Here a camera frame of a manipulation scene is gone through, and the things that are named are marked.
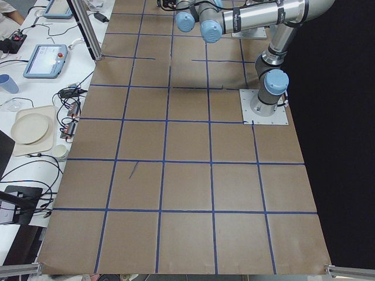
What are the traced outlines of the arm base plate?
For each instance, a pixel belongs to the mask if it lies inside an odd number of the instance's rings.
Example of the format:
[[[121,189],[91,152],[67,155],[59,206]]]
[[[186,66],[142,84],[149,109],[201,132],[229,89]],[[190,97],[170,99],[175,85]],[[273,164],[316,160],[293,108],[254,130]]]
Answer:
[[[265,105],[258,99],[257,89],[240,89],[243,123],[249,125],[288,125],[284,101],[280,97],[274,105]]]
[[[266,34],[264,27],[242,30],[237,33],[232,33],[231,36],[232,38],[238,38],[238,39],[252,39],[252,40],[266,40],[267,39],[267,34]]]

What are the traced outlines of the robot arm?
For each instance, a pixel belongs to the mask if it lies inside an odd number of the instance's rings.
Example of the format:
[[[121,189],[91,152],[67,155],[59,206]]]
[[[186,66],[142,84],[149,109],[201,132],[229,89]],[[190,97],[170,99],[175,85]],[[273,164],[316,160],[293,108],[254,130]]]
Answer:
[[[198,23],[206,43],[216,43],[228,33],[276,25],[268,48],[255,62],[260,89],[250,102],[255,114],[268,117],[275,113],[280,97],[288,88],[289,78],[280,67],[296,31],[306,21],[324,14],[333,1],[246,1],[233,8],[225,8],[221,1],[157,1],[156,4],[164,11],[176,13],[176,24],[182,32],[190,32]]]

